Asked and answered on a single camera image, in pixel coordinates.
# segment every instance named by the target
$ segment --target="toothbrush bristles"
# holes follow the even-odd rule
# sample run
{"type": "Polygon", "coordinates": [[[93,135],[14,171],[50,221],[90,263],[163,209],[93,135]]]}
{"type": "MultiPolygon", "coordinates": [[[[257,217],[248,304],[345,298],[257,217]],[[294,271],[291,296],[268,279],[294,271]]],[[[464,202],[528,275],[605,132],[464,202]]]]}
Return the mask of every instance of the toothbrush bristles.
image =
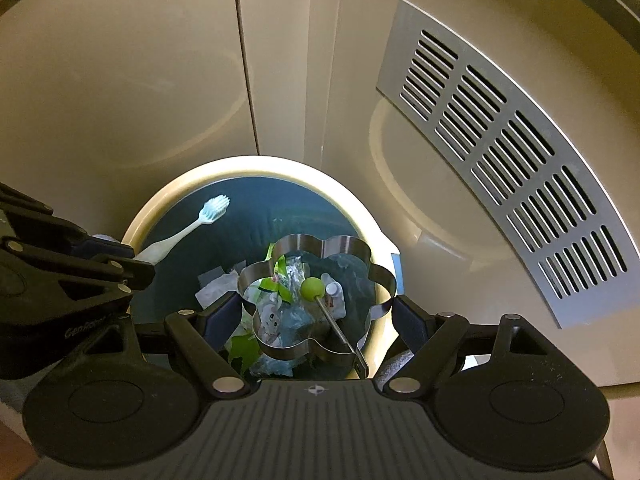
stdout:
{"type": "Polygon", "coordinates": [[[229,206],[229,197],[226,195],[218,195],[204,203],[200,215],[208,220],[213,220],[216,216],[221,216],[229,206]]]}

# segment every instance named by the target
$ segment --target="trash can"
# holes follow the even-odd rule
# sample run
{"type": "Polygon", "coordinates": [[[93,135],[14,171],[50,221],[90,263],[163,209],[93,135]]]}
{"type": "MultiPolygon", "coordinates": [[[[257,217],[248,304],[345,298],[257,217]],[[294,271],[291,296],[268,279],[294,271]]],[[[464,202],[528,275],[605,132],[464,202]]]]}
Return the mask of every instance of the trash can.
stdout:
{"type": "MultiPolygon", "coordinates": [[[[176,178],[140,210],[123,243],[139,252],[177,233],[196,219],[209,198],[219,194],[231,199],[226,214],[211,226],[197,228],[156,265],[153,283],[131,302],[136,322],[160,321],[183,308],[200,310],[195,298],[200,274],[218,266],[229,269],[243,260],[247,264],[263,260],[270,243],[292,233],[320,239],[335,235],[362,238],[371,248],[372,263],[386,267],[399,278],[399,259],[394,257],[398,249],[352,193],[321,171],[271,156],[216,160],[176,178]]],[[[331,265],[324,260],[311,261],[312,275],[338,273],[335,262],[331,265]]],[[[366,276],[366,266],[359,260],[354,258],[351,265],[358,275],[366,276]]],[[[342,327],[352,342],[364,334],[369,307],[385,301],[385,294],[372,282],[359,292],[357,304],[351,305],[350,322],[345,320],[342,327]]],[[[371,375],[396,336],[390,316],[372,324],[363,348],[371,375]]],[[[318,379],[340,379],[348,370],[321,365],[314,373],[318,379]]]]}

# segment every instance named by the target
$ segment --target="stainless steel cookie cutter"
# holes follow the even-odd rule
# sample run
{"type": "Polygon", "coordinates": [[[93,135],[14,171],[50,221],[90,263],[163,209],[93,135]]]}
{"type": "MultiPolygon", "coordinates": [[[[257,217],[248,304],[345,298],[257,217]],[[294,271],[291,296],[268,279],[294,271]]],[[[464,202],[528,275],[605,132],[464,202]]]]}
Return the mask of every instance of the stainless steel cookie cutter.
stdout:
{"type": "MultiPolygon", "coordinates": [[[[258,336],[258,332],[260,332],[260,327],[262,325],[260,313],[253,303],[244,298],[244,293],[253,282],[273,276],[275,264],[278,259],[281,256],[284,256],[284,254],[294,251],[306,251],[314,254],[318,258],[326,258],[328,256],[332,256],[332,254],[352,254],[367,265],[369,269],[367,277],[372,282],[382,286],[389,293],[390,298],[396,294],[395,276],[385,267],[371,263],[371,249],[366,242],[360,238],[340,235],[328,238],[327,240],[319,240],[312,235],[287,235],[275,243],[269,260],[251,264],[242,270],[238,277],[238,292],[242,296],[244,309],[253,316],[254,335],[258,341],[258,345],[269,357],[280,361],[297,359],[312,352],[325,362],[341,366],[354,366],[358,376],[366,378],[369,375],[368,366],[364,359],[360,360],[356,358],[355,352],[336,352],[329,350],[322,345],[321,342],[311,337],[293,346],[280,348],[265,343],[258,336]]],[[[369,334],[371,323],[384,316],[389,311],[390,305],[391,302],[389,300],[383,304],[373,305],[369,309],[365,322],[365,334],[356,345],[358,353],[364,346],[364,342],[369,334]]]]}

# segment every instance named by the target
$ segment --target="small plastic bottle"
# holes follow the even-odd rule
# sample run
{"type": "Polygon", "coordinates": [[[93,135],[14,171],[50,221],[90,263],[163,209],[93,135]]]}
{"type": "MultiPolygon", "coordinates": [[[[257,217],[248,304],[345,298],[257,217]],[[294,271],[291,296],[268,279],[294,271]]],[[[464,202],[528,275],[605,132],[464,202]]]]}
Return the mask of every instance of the small plastic bottle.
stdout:
{"type": "Polygon", "coordinates": [[[331,315],[334,319],[342,319],[347,315],[346,303],[344,301],[344,291],[342,285],[336,282],[326,272],[320,276],[320,279],[326,287],[326,294],[330,298],[331,315]]]}

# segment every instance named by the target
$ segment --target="trash can rim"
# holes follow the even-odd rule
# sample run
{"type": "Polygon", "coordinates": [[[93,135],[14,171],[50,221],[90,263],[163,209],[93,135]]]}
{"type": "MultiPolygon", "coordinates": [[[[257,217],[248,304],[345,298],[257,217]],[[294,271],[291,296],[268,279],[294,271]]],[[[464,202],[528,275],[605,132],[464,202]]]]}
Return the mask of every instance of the trash can rim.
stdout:
{"type": "MultiPolygon", "coordinates": [[[[372,263],[386,267],[396,275],[391,254],[398,254],[398,248],[382,233],[371,213],[351,191],[315,168],[276,156],[245,155],[222,158],[182,174],[148,200],[129,225],[122,242],[132,246],[136,252],[139,251],[153,226],[183,197],[214,182],[245,176],[286,180],[322,196],[344,215],[358,236],[369,245],[372,263]]],[[[385,316],[372,326],[369,340],[364,347],[371,374],[382,364],[386,349],[396,336],[390,316],[385,316]]]]}

